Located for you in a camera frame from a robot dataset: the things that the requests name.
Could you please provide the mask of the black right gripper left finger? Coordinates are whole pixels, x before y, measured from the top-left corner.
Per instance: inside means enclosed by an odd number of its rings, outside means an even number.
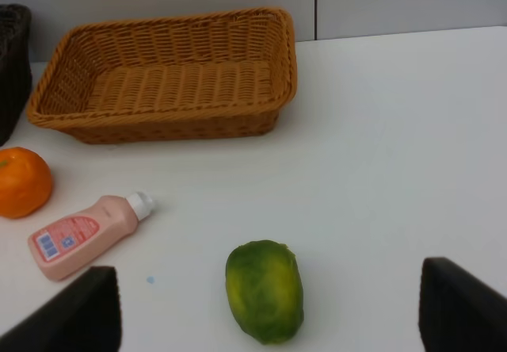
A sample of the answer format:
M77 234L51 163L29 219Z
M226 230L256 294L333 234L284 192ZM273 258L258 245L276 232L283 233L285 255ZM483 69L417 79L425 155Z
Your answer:
M89 268L1 336L2 351L118 351L122 340L116 269Z

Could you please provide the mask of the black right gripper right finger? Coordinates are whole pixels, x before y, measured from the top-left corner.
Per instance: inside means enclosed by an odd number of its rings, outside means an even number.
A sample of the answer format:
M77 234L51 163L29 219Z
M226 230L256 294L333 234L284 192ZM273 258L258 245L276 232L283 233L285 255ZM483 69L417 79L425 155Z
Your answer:
M418 328L426 351L506 351L506 297L448 258L421 269Z

